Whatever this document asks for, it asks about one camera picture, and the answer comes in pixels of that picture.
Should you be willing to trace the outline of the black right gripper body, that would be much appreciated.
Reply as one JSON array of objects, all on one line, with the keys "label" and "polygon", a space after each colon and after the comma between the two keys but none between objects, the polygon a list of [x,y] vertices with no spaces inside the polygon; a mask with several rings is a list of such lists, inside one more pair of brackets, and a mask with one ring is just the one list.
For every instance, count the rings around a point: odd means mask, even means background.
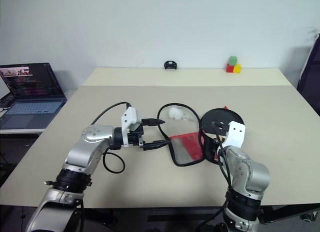
[{"label": "black right gripper body", "polygon": [[224,121],[213,121],[213,132],[219,136],[226,136],[229,131],[229,123]]}]

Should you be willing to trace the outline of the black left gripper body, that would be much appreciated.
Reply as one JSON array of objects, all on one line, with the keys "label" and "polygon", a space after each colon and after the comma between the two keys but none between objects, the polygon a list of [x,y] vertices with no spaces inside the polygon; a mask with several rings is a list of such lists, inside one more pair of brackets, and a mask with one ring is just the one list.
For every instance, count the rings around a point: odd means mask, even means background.
[{"label": "black left gripper body", "polygon": [[129,130],[129,133],[127,134],[128,144],[143,148],[144,146],[143,135],[144,135],[143,124],[140,124],[135,130]]}]

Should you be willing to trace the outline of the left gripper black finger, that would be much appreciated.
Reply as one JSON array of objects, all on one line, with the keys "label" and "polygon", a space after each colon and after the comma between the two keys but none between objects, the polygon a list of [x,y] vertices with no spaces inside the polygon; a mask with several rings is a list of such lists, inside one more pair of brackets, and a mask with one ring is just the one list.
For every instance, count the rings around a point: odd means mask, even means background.
[{"label": "left gripper black finger", "polygon": [[161,119],[155,119],[155,118],[146,118],[146,119],[142,119],[141,123],[143,126],[159,126],[161,124],[164,124],[165,121],[161,120]]},{"label": "left gripper black finger", "polygon": [[142,148],[144,151],[155,150],[167,146],[169,143],[169,140],[157,140],[150,143],[144,143]]}]

